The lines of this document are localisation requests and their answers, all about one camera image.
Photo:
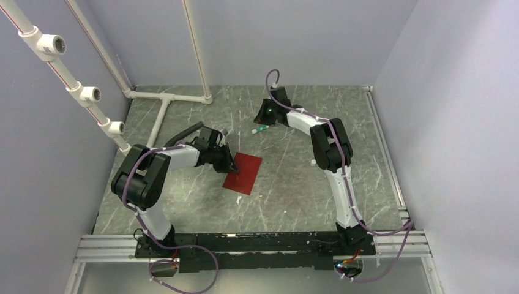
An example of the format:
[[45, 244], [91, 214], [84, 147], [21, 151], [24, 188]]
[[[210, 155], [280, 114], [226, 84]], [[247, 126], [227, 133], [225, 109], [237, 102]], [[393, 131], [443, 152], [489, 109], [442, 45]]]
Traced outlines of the red envelope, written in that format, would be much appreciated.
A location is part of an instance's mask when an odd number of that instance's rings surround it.
[[237, 152], [234, 161], [239, 169], [236, 173], [229, 173], [224, 182], [223, 188], [250, 195], [258, 175], [262, 158]]

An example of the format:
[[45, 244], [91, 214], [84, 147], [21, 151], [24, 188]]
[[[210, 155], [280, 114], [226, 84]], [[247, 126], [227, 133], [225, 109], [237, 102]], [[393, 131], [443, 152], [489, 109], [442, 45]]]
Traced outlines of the green glue stick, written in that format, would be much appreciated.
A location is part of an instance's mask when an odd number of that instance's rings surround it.
[[259, 126], [252, 130], [252, 134], [257, 134], [257, 133], [263, 132], [268, 128], [270, 128], [270, 126]]

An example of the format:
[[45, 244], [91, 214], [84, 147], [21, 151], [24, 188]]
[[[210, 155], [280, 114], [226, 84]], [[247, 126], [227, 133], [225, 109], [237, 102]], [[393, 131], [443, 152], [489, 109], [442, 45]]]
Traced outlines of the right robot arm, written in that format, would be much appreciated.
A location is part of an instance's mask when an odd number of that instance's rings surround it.
[[341, 119], [326, 119], [293, 105], [286, 89], [279, 85], [269, 87], [254, 122], [265, 126], [277, 123], [297, 129], [311, 138], [313, 159], [324, 172], [332, 191], [337, 241], [317, 240], [322, 249], [338, 249], [344, 254], [375, 255], [373, 237], [364, 229], [365, 222], [356, 205], [351, 184], [353, 148]]

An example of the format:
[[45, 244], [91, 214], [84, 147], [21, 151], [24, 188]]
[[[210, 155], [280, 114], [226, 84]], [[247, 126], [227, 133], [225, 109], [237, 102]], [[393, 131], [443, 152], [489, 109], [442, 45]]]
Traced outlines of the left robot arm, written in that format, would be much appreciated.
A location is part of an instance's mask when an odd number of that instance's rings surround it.
[[163, 147], [135, 144], [111, 182], [111, 192], [132, 211], [143, 231], [140, 246], [160, 257], [177, 246], [174, 225], [159, 203], [169, 170], [211, 165], [216, 173], [236, 173], [236, 165], [221, 131], [198, 122], [179, 132]]

